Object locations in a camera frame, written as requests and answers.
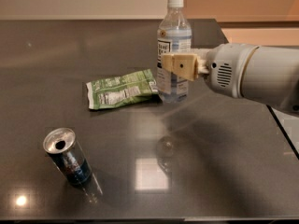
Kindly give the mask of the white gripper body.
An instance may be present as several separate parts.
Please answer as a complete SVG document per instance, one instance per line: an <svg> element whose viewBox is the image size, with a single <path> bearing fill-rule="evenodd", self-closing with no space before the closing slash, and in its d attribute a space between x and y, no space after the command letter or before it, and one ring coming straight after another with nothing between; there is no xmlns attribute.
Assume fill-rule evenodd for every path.
<svg viewBox="0 0 299 224"><path fill-rule="evenodd" d="M214 92L241 98L241 84L257 45L226 43L214 49L193 49L197 55L198 75Z"/></svg>

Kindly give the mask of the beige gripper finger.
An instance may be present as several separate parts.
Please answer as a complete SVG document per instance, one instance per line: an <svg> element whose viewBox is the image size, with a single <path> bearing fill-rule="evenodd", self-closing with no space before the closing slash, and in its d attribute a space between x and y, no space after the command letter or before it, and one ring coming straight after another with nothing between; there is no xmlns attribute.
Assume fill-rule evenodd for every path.
<svg viewBox="0 0 299 224"><path fill-rule="evenodd" d="M198 62L195 54L166 53L161 58L162 68L189 81L198 78Z"/></svg>

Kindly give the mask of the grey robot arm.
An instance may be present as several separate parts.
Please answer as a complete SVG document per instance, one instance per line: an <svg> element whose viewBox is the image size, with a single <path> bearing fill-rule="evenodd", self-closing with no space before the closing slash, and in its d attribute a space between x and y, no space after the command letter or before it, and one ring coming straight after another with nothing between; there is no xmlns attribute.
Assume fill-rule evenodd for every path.
<svg viewBox="0 0 299 224"><path fill-rule="evenodd" d="M299 115L299 50L227 43L214 49L166 53L162 68L214 92Z"/></svg>

